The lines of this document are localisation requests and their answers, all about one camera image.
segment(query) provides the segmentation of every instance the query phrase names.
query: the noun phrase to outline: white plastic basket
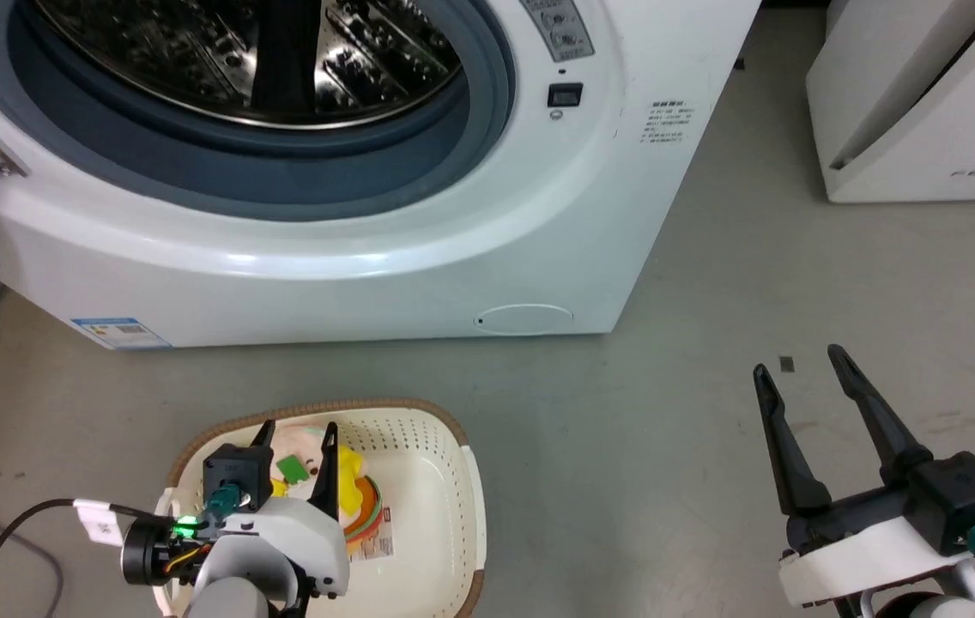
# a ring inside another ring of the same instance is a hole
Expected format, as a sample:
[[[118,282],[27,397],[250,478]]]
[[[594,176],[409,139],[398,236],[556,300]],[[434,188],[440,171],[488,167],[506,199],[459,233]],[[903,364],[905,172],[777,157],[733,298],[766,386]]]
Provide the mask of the white plastic basket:
[[[392,512],[394,555],[350,564],[347,596],[320,598],[308,615],[452,618],[472,615],[488,554],[483,488],[464,430],[420,399],[355,399],[282,408],[222,423],[198,435],[175,462],[155,512],[202,508],[202,461],[224,443],[248,445],[259,426],[339,426],[339,442],[361,453]],[[190,588],[155,588],[163,615],[182,615]]]

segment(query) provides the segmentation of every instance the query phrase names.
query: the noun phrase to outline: gray label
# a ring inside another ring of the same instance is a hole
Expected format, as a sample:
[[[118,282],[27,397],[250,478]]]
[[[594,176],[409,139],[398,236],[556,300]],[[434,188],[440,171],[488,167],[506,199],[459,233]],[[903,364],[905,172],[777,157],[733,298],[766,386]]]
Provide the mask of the gray label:
[[[558,63],[594,55],[594,44],[572,0],[522,0]]]

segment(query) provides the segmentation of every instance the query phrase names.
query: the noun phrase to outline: robotic arm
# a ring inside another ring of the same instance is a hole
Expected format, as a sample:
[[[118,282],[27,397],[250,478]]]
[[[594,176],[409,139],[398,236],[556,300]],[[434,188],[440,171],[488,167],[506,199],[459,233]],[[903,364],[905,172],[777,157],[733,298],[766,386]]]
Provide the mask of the robotic arm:
[[[309,500],[271,497],[273,430],[275,423],[267,421],[251,445],[222,445],[205,458],[200,517],[174,525],[135,521],[122,547],[126,582],[192,585],[185,618],[302,618],[310,599],[346,594],[350,560],[338,523],[338,427],[327,427]]]
[[[975,455],[936,460],[839,345],[827,349],[880,457],[882,488],[832,500],[797,445],[763,365],[754,369],[778,503],[789,517],[782,556],[794,605],[833,603],[842,618],[975,617]],[[934,579],[942,594],[910,593],[875,610],[877,591]]]

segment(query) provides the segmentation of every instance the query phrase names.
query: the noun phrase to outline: white appliance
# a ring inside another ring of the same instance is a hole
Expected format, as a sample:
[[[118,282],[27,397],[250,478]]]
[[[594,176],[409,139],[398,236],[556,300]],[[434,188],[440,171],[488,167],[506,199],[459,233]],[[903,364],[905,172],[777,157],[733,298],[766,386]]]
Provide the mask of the white appliance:
[[[108,348],[609,332],[758,3],[0,0],[0,279]]]
[[[975,199],[975,0],[847,0],[808,73],[836,203]]]

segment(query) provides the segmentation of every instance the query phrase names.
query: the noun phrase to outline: gray floor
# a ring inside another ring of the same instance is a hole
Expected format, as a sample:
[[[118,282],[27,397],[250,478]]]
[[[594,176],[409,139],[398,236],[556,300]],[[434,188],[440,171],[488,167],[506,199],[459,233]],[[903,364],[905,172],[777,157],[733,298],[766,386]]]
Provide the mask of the gray floor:
[[[112,353],[11,294],[0,332],[0,519],[58,496],[151,505],[210,423],[289,403],[410,395],[479,458],[490,558],[478,615],[831,615],[778,589],[784,523],[749,379],[779,374],[816,473],[875,485],[825,356],[841,342],[941,454],[975,452],[975,204],[822,199],[802,100],[821,15],[760,17],[612,336]],[[64,563],[64,617],[152,615],[75,516],[26,527]],[[49,583],[0,560],[0,615]]]

